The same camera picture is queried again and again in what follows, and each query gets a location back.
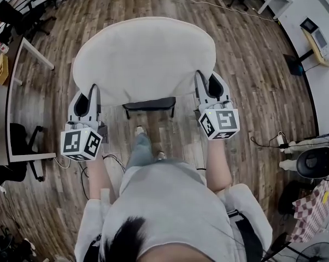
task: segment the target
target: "black strap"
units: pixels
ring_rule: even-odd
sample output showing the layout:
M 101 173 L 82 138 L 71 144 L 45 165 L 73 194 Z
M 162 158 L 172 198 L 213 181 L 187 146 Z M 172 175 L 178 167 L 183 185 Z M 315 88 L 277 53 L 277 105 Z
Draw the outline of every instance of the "black strap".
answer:
M 233 217 L 239 215 L 242 217 L 242 220 L 236 221 L 236 226 L 241 233 L 243 243 L 245 245 L 246 258 L 247 262 L 260 262 L 263 258 L 263 247 L 262 243 L 254 233 L 253 227 L 249 220 L 240 212 L 236 211 L 235 213 L 229 215 Z
M 91 242 L 83 262 L 99 261 L 100 239 L 101 234 Z

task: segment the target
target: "black hair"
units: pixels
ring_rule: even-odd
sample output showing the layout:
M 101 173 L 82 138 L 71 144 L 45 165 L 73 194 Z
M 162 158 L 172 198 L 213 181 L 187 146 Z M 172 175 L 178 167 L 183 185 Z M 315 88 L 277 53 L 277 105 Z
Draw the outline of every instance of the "black hair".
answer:
M 111 241 L 106 240 L 104 255 L 99 255 L 99 261 L 137 261 L 145 239 L 144 235 L 139 232 L 144 223 L 145 219 L 142 217 L 128 217 L 115 237 Z

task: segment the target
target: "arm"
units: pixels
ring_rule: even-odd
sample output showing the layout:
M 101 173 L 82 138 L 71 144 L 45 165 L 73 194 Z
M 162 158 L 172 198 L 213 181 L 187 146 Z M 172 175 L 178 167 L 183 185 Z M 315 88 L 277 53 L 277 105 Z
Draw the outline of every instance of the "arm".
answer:
M 100 199 L 101 189 L 108 188 L 110 190 L 110 204 L 115 200 L 115 192 L 106 166 L 99 150 L 97 158 L 94 161 L 87 162 L 89 174 L 89 196 L 91 199 Z
M 206 179 L 207 187 L 214 193 L 227 188 L 232 183 L 222 140 L 208 141 Z

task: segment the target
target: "jeans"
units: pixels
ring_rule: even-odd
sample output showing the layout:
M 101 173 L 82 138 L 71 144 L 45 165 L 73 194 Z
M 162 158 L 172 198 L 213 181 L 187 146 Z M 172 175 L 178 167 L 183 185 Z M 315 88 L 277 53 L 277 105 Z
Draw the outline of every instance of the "jeans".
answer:
M 155 162 L 151 151 L 151 141 L 145 133 L 136 136 L 135 147 L 127 163 L 126 170 L 133 166 L 147 166 Z

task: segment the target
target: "desk leg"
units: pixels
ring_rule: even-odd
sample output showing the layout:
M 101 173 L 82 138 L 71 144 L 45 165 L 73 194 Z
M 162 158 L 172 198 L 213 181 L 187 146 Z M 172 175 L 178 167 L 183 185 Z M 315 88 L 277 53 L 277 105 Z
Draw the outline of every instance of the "desk leg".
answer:
M 308 58 L 313 53 L 314 53 L 313 50 L 309 50 L 304 55 L 302 55 L 300 58 L 296 58 L 291 55 L 284 55 L 284 58 L 286 60 L 287 66 L 289 67 L 290 73 L 294 76 L 301 76 L 303 73 L 303 68 L 301 67 L 302 61 L 304 61 L 306 58 Z
M 14 81 L 16 84 L 22 86 L 22 81 L 21 80 L 18 80 L 17 78 L 14 78 Z
M 23 46 L 28 50 L 35 58 L 41 61 L 44 65 L 46 65 L 50 70 L 54 70 L 54 65 L 49 62 L 31 43 L 23 38 L 22 40 Z
M 265 8 L 267 7 L 267 5 L 269 5 L 270 2 L 271 2 L 271 0 L 266 0 L 264 2 L 263 6 L 259 9 L 258 14 L 261 14 L 265 10 Z
M 292 2 L 288 1 L 286 5 L 284 5 L 273 17 L 273 19 L 278 19 L 280 15 L 292 4 Z

